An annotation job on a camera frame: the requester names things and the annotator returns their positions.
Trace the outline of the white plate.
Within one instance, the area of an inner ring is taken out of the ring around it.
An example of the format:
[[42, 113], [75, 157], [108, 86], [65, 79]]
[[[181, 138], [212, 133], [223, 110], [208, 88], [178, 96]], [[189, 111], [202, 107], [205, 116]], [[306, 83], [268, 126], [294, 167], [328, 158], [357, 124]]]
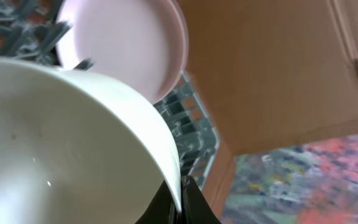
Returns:
[[116, 78], [156, 103], [177, 84], [188, 60], [188, 30], [173, 0], [64, 0], [57, 22], [60, 64], [93, 61], [92, 72]]

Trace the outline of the white bowl with nuts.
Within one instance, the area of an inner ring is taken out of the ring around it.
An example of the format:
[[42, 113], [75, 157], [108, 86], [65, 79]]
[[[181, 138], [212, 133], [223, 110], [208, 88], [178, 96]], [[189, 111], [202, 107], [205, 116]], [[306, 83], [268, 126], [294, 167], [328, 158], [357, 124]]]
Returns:
[[134, 223], [161, 184], [180, 211], [175, 141], [140, 93], [0, 58], [0, 223]]

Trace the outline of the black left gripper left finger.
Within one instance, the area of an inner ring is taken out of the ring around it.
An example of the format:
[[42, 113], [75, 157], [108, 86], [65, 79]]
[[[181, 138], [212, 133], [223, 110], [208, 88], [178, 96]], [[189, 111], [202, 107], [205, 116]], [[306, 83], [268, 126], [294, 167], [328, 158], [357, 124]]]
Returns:
[[176, 208], [165, 181], [157, 190], [144, 214], [135, 224], [175, 224]]

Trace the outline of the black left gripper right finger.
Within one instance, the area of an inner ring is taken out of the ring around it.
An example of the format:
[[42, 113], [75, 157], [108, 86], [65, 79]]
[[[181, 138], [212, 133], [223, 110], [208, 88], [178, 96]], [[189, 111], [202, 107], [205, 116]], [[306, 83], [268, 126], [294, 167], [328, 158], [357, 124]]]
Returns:
[[181, 202], [180, 223], [221, 224], [192, 176], [181, 177]]

